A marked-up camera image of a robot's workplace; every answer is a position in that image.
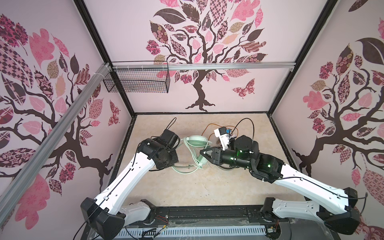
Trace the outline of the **mint green headphones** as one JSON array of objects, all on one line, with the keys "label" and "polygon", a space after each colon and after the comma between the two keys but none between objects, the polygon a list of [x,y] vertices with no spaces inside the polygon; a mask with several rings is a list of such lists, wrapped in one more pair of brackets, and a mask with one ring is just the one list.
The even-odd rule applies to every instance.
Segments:
[{"label": "mint green headphones", "polygon": [[208,161],[200,155],[200,150],[207,149],[212,145],[212,142],[204,136],[193,135],[181,139],[181,143],[177,149],[184,145],[190,152],[193,163],[187,166],[172,166],[172,169],[181,175],[190,175],[197,170],[204,170]]}]

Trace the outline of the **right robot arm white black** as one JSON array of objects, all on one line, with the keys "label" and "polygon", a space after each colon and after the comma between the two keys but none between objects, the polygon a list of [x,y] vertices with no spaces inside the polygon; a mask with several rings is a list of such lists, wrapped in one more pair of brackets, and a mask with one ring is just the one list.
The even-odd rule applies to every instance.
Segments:
[{"label": "right robot arm white black", "polygon": [[259,144],[241,136],[225,147],[200,151],[210,163],[240,167],[251,176],[266,183],[290,189],[306,198],[305,201],[284,201],[266,198],[261,208],[264,220],[276,222],[294,218],[323,223],[334,232],[352,235],[359,227],[360,213],[355,209],[357,191],[338,189],[319,182],[287,165],[284,161],[259,151]]}]

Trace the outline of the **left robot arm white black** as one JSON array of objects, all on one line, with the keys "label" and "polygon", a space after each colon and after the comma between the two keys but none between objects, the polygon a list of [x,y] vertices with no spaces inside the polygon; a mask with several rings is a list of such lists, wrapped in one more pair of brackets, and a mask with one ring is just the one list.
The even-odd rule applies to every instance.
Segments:
[{"label": "left robot arm white black", "polygon": [[126,168],[95,198],[81,203],[85,224],[104,240],[114,239],[120,231],[135,222],[145,221],[154,206],[147,200],[124,207],[123,204],[143,176],[152,168],[158,171],[178,162],[176,149],[181,139],[165,129],[159,137],[147,138],[138,144]]}]

